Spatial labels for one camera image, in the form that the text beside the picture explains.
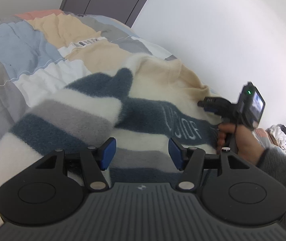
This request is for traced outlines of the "person's right hand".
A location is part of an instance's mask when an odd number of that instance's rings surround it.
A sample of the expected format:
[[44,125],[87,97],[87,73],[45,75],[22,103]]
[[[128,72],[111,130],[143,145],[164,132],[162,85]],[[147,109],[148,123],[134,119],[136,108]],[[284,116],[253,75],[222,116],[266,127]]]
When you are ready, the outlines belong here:
[[257,165],[265,149],[256,140],[252,132],[244,125],[221,123],[218,126],[217,152],[219,153],[225,145],[227,134],[235,136],[238,155],[253,165]]

